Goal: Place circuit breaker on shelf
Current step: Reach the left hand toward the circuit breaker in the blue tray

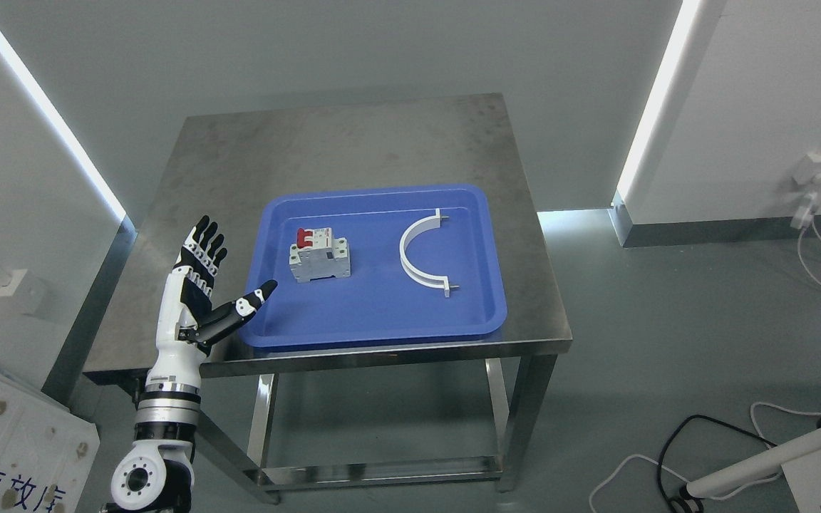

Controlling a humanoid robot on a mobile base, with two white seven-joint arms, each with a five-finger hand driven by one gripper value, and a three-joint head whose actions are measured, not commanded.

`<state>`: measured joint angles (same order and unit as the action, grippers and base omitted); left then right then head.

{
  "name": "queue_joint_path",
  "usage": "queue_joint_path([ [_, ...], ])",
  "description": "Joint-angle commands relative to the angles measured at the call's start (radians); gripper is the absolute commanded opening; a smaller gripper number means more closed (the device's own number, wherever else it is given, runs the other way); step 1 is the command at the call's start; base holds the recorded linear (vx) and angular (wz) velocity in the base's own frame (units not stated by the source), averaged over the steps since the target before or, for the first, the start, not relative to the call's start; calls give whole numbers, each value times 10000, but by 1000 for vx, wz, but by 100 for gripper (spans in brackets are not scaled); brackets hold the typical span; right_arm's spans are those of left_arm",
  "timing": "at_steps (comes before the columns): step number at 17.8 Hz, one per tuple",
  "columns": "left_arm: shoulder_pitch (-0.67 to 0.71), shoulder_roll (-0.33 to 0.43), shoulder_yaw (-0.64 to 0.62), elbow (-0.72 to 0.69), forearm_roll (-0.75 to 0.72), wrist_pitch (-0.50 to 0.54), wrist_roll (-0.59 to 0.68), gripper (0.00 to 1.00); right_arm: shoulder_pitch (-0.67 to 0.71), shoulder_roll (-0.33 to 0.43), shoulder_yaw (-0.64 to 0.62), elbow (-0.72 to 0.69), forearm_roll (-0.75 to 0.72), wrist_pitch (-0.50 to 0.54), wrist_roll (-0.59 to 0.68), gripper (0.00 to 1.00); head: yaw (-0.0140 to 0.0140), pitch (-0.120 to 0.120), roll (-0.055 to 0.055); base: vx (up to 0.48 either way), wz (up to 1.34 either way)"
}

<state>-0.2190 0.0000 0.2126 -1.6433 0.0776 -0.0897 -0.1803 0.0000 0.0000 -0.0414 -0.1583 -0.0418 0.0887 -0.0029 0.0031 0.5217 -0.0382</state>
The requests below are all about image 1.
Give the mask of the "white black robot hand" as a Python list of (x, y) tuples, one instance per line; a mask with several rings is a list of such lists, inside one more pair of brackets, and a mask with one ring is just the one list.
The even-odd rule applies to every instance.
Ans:
[(212, 295), (226, 254), (224, 234), (203, 215), (185, 237), (164, 283), (152, 369), (160, 380), (186, 380), (198, 373), (212, 348), (248, 324), (278, 287), (276, 280), (267, 280), (241, 298), (214, 306)]

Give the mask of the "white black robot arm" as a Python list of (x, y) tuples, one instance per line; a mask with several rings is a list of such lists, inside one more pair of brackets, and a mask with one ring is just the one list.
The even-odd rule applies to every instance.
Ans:
[(201, 379), (193, 371), (135, 382), (133, 445), (110, 479), (102, 512), (189, 512)]

